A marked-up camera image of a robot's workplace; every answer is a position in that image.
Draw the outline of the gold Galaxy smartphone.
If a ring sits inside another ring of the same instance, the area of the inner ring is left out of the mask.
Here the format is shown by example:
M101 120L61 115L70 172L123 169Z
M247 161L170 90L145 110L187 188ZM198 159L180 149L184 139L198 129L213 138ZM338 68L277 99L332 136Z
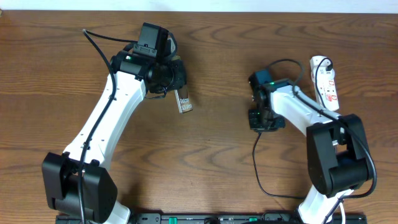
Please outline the gold Galaxy smartphone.
M178 90L175 90L175 97L180 114L187 113L193 110L193 106L189 100L188 88L186 85Z

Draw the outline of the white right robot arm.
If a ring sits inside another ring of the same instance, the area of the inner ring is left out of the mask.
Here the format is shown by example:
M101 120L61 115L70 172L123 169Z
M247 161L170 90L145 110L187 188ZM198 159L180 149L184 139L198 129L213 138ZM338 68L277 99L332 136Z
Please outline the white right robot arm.
M256 109L249 110L250 128L262 134L292 123L306 138L312 186L296 209L294 223L331 223L345 200L371 195L377 172L361 119L330 111L314 102L289 79L249 78Z

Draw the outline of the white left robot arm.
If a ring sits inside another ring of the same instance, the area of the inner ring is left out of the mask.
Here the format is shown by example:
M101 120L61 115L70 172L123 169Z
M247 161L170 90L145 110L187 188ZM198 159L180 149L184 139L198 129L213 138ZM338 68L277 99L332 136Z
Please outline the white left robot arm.
M108 79L93 112L61 154L48 153L42 175L48 206L78 223L127 223L131 211L117 200L109 175L116 145L133 111L144 99L173 91L178 110L192 110L187 74L167 29L143 23L138 40L105 60Z

